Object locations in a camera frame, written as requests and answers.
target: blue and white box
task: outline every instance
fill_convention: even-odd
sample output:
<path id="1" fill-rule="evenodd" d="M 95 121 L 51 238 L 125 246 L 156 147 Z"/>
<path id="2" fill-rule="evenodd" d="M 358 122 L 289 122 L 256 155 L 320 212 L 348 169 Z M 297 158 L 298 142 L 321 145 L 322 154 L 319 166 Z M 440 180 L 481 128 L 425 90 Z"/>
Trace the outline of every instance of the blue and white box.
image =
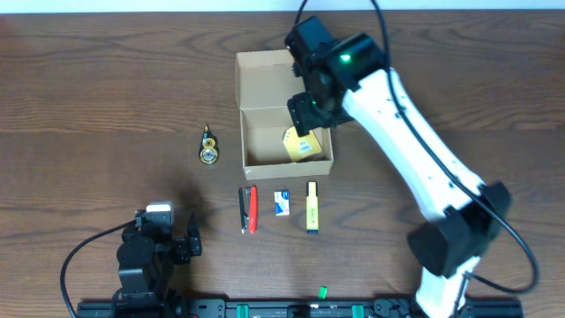
<path id="1" fill-rule="evenodd" d="M 275 191 L 275 214 L 277 216 L 290 215 L 290 193 L 288 190 Z"/>

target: wooden table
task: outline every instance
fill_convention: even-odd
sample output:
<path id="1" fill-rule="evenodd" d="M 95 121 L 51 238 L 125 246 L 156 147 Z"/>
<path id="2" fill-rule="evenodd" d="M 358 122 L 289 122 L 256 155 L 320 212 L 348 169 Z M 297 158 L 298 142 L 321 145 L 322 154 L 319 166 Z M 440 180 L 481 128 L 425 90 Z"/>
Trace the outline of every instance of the wooden table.
<path id="1" fill-rule="evenodd" d="M 379 38 L 373 12 L 321 13 L 336 36 Z M 392 59 L 414 102 L 456 155 L 514 195 L 509 221 L 538 256 L 528 316 L 564 316 L 565 11 L 387 11 Z M 424 222 L 407 187 L 355 123 L 333 131 L 320 185 L 320 235 L 305 233 L 305 181 L 258 181 L 260 227 L 240 233 L 236 52 L 282 49 L 294 13 L 5 15 L 0 19 L 0 316 L 68 316 L 59 291 L 82 239 L 150 201 L 198 215 L 204 254 L 173 284 L 231 298 L 368 298 L 415 292 L 405 235 Z M 214 166 L 197 157 L 208 122 Z M 275 217 L 273 191 L 292 212 Z M 119 287 L 110 235 L 67 274 L 73 303 Z M 506 233 L 478 273 L 530 279 Z M 470 295 L 500 295 L 472 283 Z"/>

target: green light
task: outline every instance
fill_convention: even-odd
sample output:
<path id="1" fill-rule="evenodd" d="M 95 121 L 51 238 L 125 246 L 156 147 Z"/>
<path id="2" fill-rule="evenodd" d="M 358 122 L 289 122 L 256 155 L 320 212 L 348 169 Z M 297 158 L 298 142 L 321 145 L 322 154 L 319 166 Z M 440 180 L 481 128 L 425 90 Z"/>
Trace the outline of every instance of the green light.
<path id="1" fill-rule="evenodd" d="M 339 59 L 341 59 L 342 62 L 344 62 L 344 63 L 349 63 L 349 62 L 351 62 L 351 55 L 349 55 L 349 54 L 341 54 L 341 55 L 339 56 Z"/>

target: cardboard box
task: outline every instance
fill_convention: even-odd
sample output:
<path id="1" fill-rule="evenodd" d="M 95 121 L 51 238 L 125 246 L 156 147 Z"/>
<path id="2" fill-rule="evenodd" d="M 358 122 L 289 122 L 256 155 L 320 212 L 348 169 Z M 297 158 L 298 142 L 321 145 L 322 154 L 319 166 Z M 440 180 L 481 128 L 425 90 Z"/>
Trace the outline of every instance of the cardboard box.
<path id="1" fill-rule="evenodd" d="M 237 53 L 236 101 L 241 122 L 243 169 L 248 180 L 328 174 L 334 163 L 329 129 L 314 130 L 322 152 L 293 163 L 283 145 L 292 127 L 286 106 L 304 92 L 301 78 L 291 69 L 287 50 Z"/>

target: white background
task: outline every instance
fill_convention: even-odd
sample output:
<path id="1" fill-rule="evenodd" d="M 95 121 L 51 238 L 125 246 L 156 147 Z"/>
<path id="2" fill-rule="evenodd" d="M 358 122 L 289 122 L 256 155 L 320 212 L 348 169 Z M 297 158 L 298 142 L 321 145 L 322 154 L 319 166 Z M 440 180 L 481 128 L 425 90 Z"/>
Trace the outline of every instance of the white background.
<path id="1" fill-rule="evenodd" d="M 565 0 L 380 0 L 383 9 L 565 9 Z M 1 13 L 295 11 L 301 0 L 0 0 Z M 309 0 L 309 10 L 366 10 L 369 0 Z"/>

